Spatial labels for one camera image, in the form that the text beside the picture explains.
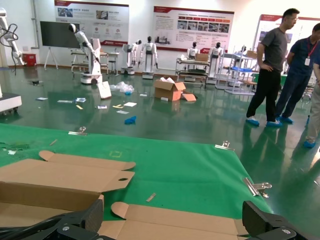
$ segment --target plastic bag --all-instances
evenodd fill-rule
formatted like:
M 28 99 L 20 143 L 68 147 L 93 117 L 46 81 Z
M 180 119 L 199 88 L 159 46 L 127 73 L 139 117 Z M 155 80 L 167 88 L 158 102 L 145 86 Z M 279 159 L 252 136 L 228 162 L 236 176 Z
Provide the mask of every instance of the plastic bag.
M 133 93 L 135 90 L 132 85 L 125 84 L 123 81 L 117 85 L 110 85 L 110 90 L 120 90 L 121 93 Z

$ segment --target metal clip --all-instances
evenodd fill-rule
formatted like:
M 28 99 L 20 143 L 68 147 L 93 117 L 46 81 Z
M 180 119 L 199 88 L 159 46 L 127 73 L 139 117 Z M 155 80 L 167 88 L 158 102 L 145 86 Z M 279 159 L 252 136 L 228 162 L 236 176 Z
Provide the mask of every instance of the metal clip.
M 229 147 L 230 142 L 228 141 L 223 141 L 222 145 L 214 145 L 217 149 L 226 149 L 226 150 L 232 150 L 235 151 L 233 148 Z
M 84 132 L 86 129 L 87 129 L 87 128 L 86 128 L 85 126 L 81 126 L 81 127 L 78 129 L 78 131 L 70 131 L 69 134 L 70 134 L 70 135 L 87 136 L 88 134 Z
M 268 194 L 265 193 L 265 190 L 272 188 L 272 185 L 270 183 L 263 182 L 263 183 L 253 184 L 247 177 L 244 178 L 243 181 L 247 185 L 247 187 L 249 188 L 253 196 L 262 195 L 265 198 L 269 197 Z

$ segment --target display board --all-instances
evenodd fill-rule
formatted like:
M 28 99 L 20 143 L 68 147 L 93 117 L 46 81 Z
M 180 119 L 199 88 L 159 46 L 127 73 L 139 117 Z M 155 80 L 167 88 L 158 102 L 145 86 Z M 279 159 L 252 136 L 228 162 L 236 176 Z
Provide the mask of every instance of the display board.
M 258 44 L 264 39 L 267 32 L 278 28 L 282 22 L 280 15 L 262 14 L 259 20 L 253 48 L 256 51 Z M 316 24 L 320 23 L 320 18 L 299 17 L 294 27 L 286 32 L 288 51 L 299 39 L 307 38 L 311 35 L 312 29 Z
M 201 53 L 209 53 L 217 42 L 228 49 L 233 11 L 155 6 L 153 37 L 157 49 L 186 51 L 197 42 Z
M 40 21 L 42 45 L 49 47 L 79 49 L 75 34 L 68 29 L 69 23 Z
M 55 20 L 78 23 L 88 39 L 101 45 L 119 46 L 129 39 L 129 5 L 55 0 Z

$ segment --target wheel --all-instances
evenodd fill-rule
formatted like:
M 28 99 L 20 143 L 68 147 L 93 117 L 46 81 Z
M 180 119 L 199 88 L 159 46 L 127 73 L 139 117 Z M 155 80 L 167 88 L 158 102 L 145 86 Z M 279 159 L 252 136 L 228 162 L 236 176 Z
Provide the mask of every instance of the wheel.
M 98 83 L 98 80 L 97 79 L 95 79 L 95 78 L 92 78 L 92 80 L 91 80 L 91 84 L 97 84 Z

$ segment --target poster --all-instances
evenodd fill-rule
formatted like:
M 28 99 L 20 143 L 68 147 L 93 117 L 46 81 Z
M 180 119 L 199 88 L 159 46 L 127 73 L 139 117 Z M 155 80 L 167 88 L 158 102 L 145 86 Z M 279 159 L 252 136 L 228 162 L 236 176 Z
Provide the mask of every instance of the poster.
M 80 24 L 88 39 L 122 47 L 129 39 L 129 5 L 55 0 L 56 22 Z
M 280 15 L 266 15 L 260 17 L 259 25 L 256 32 L 253 48 L 256 51 L 258 44 L 264 39 L 267 32 L 272 29 L 278 28 L 282 22 Z M 312 17 L 299 17 L 294 27 L 286 31 L 288 51 L 299 39 L 307 38 L 311 35 L 312 29 L 316 24 L 320 23 L 320 18 Z
M 153 39 L 157 49 L 185 52 L 197 42 L 201 53 L 209 53 L 217 42 L 228 50 L 233 11 L 215 11 L 155 6 Z

